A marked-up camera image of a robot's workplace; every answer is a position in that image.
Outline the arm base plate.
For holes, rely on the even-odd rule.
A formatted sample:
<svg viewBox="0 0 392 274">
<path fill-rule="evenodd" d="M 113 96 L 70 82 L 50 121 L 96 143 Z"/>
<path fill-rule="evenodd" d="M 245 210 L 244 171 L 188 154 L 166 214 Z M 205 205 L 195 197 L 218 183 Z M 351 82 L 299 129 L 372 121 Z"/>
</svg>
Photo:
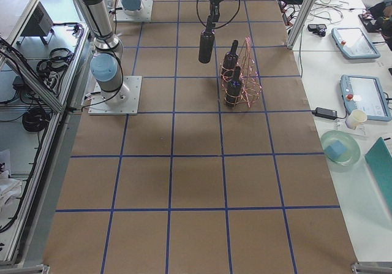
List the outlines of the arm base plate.
<svg viewBox="0 0 392 274">
<path fill-rule="evenodd" d="M 114 97 L 108 93 L 101 93 L 100 86 L 96 82 L 91 96 L 91 106 L 88 109 L 90 115 L 136 115 L 140 99 L 142 76 L 125 76 L 122 88 Z"/>
<path fill-rule="evenodd" d="M 119 1 L 116 6 L 117 23 L 150 23 L 153 10 L 153 0 L 141 0 L 138 10 L 124 9 L 123 2 Z"/>
</svg>

